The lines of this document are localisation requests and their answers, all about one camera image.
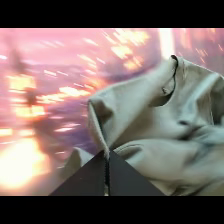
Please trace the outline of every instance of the wrinkled fabric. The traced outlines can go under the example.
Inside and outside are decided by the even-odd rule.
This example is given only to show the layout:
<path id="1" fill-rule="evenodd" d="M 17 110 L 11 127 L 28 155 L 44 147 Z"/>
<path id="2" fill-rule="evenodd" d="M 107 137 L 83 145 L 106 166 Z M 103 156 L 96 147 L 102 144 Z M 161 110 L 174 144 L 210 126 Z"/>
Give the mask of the wrinkled fabric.
<path id="1" fill-rule="evenodd" d="M 211 195 L 224 181 L 223 99 L 219 74 L 171 56 L 93 95 L 89 129 L 164 194 Z"/>

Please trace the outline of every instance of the garment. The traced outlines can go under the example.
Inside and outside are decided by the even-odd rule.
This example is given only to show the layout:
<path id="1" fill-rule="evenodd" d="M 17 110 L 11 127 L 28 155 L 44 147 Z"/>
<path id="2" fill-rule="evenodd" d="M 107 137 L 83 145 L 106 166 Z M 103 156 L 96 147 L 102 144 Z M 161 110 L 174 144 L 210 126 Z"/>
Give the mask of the garment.
<path id="1" fill-rule="evenodd" d="M 200 195 L 224 180 L 223 99 L 222 76 L 171 56 L 93 95 L 89 130 L 164 194 Z"/>

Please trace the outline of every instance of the dark triangular object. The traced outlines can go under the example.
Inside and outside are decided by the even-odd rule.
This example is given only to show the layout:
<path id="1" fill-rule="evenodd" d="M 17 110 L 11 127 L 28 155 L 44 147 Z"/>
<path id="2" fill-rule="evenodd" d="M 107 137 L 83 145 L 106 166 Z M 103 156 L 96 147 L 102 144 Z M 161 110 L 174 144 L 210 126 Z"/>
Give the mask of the dark triangular object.
<path id="1" fill-rule="evenodd" d="M 99 152 L 50 196 L 104 196 L 105 159 Z"/>
<path id="2" fill-rule="evenodd" d="M 110 196 L 164 196 L 115 152 L 109 160 Z"/>

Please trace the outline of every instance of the blurred background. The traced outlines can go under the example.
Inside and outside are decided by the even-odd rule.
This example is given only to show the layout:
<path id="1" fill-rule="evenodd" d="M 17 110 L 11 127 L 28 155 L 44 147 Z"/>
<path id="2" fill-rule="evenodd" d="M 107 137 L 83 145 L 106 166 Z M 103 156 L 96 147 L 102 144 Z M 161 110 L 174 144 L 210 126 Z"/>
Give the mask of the blurred background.
<path id="1" fill-rule="evenodd" d="M 0 195 L 48 195 L 96 154 L 87 100 L 171 54 L 224 74 L 222 28 L 0 28 Z"/>

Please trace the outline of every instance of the black triangle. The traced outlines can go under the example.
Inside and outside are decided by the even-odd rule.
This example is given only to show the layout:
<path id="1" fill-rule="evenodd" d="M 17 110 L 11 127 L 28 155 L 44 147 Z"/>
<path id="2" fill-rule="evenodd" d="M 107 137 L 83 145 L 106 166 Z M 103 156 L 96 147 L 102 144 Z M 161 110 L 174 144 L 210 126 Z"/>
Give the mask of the black triangle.
<path id="1" fill-rule="evenodd" d="M 164 196 L 115 152 L 110 151 L 110 196 Z"/>
<path id="2" fill-rule="evenodd" d="M 99 152 L 50 196 L 104 196 L 104 152 Z"/>

